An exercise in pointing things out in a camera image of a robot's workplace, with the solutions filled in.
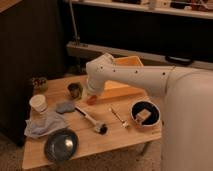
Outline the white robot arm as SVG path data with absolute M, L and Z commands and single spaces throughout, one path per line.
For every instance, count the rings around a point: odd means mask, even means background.
M 86 64 L 87 89 L 108 80 L 164 98 L 161 171 L 213 171 L 213 71 L 178 66 L 122 66 L 105 53 Z

